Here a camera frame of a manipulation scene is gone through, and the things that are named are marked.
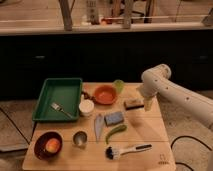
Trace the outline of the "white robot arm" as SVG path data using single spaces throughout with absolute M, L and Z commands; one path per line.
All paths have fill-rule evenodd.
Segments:
M 152 99 L 161 94 L 182 106 L 213 132 L 213 100 L 171 82 L 170 76 L 171 69 L 166 64 L 157 65 L 142 73 L 142 85 L 138 91 L 143 97 L 145 110 L 149 111 Z

